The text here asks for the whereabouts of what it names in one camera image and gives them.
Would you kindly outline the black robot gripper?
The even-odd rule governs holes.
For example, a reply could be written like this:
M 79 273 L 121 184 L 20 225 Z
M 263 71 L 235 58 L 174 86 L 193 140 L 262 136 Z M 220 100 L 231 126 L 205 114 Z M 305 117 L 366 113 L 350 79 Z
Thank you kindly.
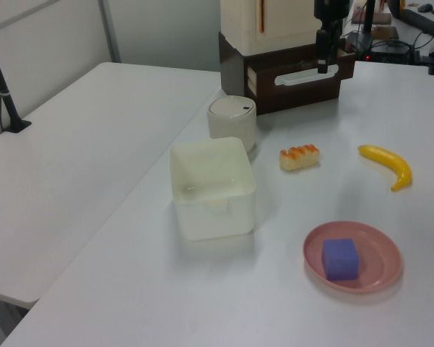
M 332 60 L 337 57 L 339 40 L 342 36 L 342 20 L 348 12 L 348 0 L 314 1 L 314 17 L 321 21 L 321 30 L 316 32 L 316 58 L 319 74 L 326 74 L 328 59 Z

